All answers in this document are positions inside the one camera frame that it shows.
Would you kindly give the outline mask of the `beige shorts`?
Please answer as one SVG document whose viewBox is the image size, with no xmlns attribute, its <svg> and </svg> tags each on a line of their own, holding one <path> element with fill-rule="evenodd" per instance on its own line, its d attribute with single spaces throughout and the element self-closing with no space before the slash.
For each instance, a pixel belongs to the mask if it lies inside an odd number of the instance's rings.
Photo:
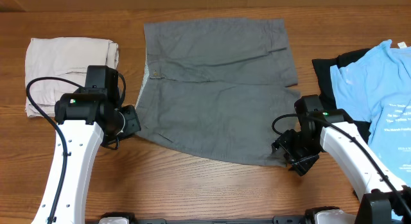
<svg viewBox="0 0 411 224">
<path fill-rule="evenodd" d="M 119 46 L 106 39 L 85 37 L 32 38 L 26 51 L 25 84 L 46 76 L 64 78 L 85 85 L 90 65 L 106 65 L 115 69 L 119 61 Z M 69 83 L 43 80 L 30 87 L 36 104 L 50 117 L 55 115 L 55 103 L 64 93 L 77 89 Z"/>
</svg>

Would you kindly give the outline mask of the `grey shorts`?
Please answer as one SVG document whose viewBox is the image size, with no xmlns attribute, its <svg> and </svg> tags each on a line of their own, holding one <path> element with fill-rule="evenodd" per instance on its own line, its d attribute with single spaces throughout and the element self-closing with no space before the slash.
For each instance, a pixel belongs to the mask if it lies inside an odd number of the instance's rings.
<svg viewBox="0 0 411 224">
<path fill-rule="evenodd" d="M 207 159 L 284 166 L 272 121 L 300 94 L 282 19 L 146 23 L 139 136 Z"/>
</svg>

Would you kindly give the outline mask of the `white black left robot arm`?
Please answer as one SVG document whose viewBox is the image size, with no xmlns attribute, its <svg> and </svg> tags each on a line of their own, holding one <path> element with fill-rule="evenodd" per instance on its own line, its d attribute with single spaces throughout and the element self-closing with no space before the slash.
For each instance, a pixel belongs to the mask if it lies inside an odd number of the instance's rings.
<svg viewBox="0 0 411 224">
<path fill-rule="evenodd" d="M 140 131 L 134 106 L 117 108 L 105 94 L 64 94 L 56 104 L 55 152 L 34 223 L 85 223 L 98 148 Z"/>
</svg>

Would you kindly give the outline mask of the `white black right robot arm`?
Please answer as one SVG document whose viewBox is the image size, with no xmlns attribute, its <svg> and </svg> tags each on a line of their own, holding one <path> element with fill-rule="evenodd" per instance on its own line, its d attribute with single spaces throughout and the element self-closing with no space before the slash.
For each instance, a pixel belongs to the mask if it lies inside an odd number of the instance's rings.
<svg viewBox="0 0 411 224">
<path fill-rule="evenodd" d="M 286 130 L 272 143 L 298 175 L 305 175 L 321 152 L 330 154 L 349 179 L 360 202 L 355 215 L 336 207 L 306 210 L 300 223 L 410 223 L 410 187 L 391 172 L 363 141 L 342 110 L 296 114 L 300 131 Z"/>
</svg>

